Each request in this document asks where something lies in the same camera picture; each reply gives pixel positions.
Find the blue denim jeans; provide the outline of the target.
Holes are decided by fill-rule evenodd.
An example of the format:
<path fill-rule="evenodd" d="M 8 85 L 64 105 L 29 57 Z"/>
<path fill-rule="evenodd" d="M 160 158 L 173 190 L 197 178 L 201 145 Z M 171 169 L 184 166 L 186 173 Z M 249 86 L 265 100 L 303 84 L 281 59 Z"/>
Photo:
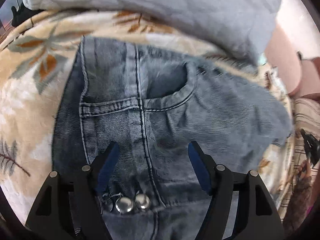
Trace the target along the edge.
<path fill-rule="evenodd" d="M 112 238 L 194 239 L 210 198 L 191 166 L 189 143 L 244 173 L 291 132 L 282 103 L 212 61 L 85 36 L 56 117 L 53 167 L 69 177 L 118 143 L 100 199 Z"/>

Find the beige leaf-print blanket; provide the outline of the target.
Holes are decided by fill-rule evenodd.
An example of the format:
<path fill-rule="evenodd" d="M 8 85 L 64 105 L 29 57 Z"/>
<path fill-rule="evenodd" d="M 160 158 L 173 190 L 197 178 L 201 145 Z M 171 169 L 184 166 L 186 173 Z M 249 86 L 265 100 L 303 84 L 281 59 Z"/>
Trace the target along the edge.
<path fill-rule="evenodd" d="M 128 11 L 44 11 L 1 38 L 1 188 L 25 222 L 51 170 L 55 117 L 82 36 L 150 44 L 214 60 L 265 87 L 288 112 L 291 102 L 276 69 L 239 70 L 215 45 Z"/>

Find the striped beige pillow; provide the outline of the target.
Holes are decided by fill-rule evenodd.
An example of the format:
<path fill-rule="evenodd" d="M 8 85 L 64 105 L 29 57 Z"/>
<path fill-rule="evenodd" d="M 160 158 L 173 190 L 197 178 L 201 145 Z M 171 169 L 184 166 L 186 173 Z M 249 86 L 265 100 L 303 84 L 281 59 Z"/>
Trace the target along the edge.
<path fill-rule="evenodd" d="M 306 133 L 319 139 L 319 103 L 307 98 L 297 98 L 293 102 L 293 120 L 295 128 L 293 156 L 285 184 L 285 194 L 280 198 L 281 204 L 278 207 L 281 219 L 285 217 L 293 188 L 296 185 L 297 168 L 306 159 L 303 137 L 300 134 L 300 130 L 303 129 Z"/>

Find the pink pillow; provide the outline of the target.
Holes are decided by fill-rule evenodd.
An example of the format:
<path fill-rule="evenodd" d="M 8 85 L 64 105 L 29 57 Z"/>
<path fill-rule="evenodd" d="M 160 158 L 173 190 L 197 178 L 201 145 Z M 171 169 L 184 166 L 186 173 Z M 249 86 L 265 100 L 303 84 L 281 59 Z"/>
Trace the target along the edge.
<path fill-rule="evenodd" d="M 319 29 L 302 0 L 282 0 L 265 50 L 289 97 L 319 101 Z"/>

